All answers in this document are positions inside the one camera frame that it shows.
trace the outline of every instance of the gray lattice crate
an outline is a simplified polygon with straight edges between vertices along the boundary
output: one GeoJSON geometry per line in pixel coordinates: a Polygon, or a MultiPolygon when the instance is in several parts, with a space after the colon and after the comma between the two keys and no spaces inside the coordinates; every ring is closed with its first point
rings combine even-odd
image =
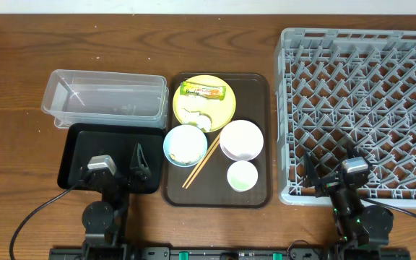
{"type": "Polygon", "coordinates": [[[282,202],[331,205],[303,153],[330,173],[352,142],[375,165],[360,193],[416,208],[416,32],[288,28],[274,55],[282,202]]]}

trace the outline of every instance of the wooden chopstick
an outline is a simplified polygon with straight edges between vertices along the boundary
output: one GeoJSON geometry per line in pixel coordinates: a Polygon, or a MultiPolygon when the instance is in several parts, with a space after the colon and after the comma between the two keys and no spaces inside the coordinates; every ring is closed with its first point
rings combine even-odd
{"type": "Polygon", "coordinates": [[[211,156],[212,151],[214,151],[217,147],[217,145],[220,143],[220,135],[221,135],[221,131],[219,132],[219,134],[216,136],[216,138],[214,139],[213,143],[211,143],[211,145],[209,146],[208,150],[207,150],[207,154],[203,157],[203,159],[200,160],[199,163],[197,163],[195,165],[195,168],[192,170],[191,174],[187,177],[186,182],[184,182],[184,184],[182,185],[183,188],[188,188],[189,185],[192,183],[193,179],[191,180],[192,176],[194,176],[194,178],[199,174],[199,171],[203,168],[204,165],[204,161],[208,160],[208,158],[211,156]]]}
{"type": "Polygon", "coordinates": [[[220,144],[220,139],[219,138],[216,138],[216,140],[213,142],[213,144],[214,144],[213,148],[209,151],[209,153],[207,153],[207,156],[205,156],[203,158],[203,160],[201,161],[201,165],[196,169],[196,172],[194,174],[194,177],[187,183],[186,189],[191,185],[192,181],[195,180],[195,178],[198,176],[198,174],[200,173],[200,171],[202,170],[202,168],[205,166],[205,163],[207,163],[208,159],[211,157],[211,155],[213,154],[213,152],[216,150],[216,147],[220,144]]]}

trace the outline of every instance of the wooden table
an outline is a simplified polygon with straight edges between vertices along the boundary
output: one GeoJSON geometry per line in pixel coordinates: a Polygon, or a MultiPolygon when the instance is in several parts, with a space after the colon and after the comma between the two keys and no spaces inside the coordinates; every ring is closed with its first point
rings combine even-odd
{"type": "MultiPolygon", "coordinates": [[[[40,110],[53,70],[157,74],[168,81],[179,72],[258,72],[273,86],[273,51],[286,27],[416,30],[416,16],[0,15],[0,259],[9,258],[18,224],[61,192],[56,179],[67,131],[40,110]]],[[[275,101],[271,114],[276,118],[275,101]]],[[[274,197],[263,209],[175,208],[158,191],[132,196],[127,234],[141,244],[208,248],[337,239],[330,207],[279,201],[275,167],[274,197]]],[[[47,259],[54,246],[79,246],[83,209],[98,199],[73,191],[36,214],[19,234],[17,259],[47,259]]],[[[394,216],[390,246],[407,247],[416,258],[416,220],[394,216]]]]}

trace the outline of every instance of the black tray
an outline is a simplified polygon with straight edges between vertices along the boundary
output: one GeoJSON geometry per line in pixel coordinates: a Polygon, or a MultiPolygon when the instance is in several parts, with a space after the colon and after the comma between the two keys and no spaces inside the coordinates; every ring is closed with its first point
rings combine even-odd
{"type": "Polygon", "coordinates": [[[152,176],[143,183],[136,181],[136,185],[128,186],[128,192],[156,192],[162,172],[163,137],[162,129],[76,123],[70,126],[66,137],[57,184],[62,189],[70,188],[79,181],[81,167],[98,155],[110,155],[117,169],[125,173],[129,170],[134,145],[138,142],[152,176]]]}
{"type": "MultiPolygon", "coordinates": [[[[272,197],[269,85],[259,74],[182,73],[173,80],[169,104],[173,104],[174,92],[182,81],[200,74],[209,74],[225,80],[232,87],[237,100],[233,120],[248,120],[261,129],[264,147],[258,157],[251,161],[258,169],[258,182],[248,191],[234,191],[227,180],[228,168],[234,161],[226,157],[218,147],[188,189],[182,188],[182,185],[194,167],[181,168],[165,160],[162,178],[163,198],[177,207],[264,207],[272,197]]],[[[168,118],[168,130],[180,125],[173,115],[172,108],[168,109],[168,118]]],[[[219,131],[207,134],[209,144],[219,131]]]]}

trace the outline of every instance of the yellow plate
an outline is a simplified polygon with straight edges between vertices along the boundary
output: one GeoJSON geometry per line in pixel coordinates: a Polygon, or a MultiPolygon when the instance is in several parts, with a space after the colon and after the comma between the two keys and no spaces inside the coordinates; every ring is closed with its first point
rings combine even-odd
{"type": "Polygon", "coordinates": [[[183,109],[186,109],[189,112],[200,112],[200,114],[210,117],[211,130],[209,132],[219,130],[228,124],[234,116],[235,106],[237,105],[232,88],[224,80],[210,75],[195,76],[187,79],[187,81],[211,86],[225,85],[225,97],[223,101],[188,97],[181,95],[180,87],[178,87],[173,98],[173,111],[179,123],[182,124],[179,114],[183,109]]]}

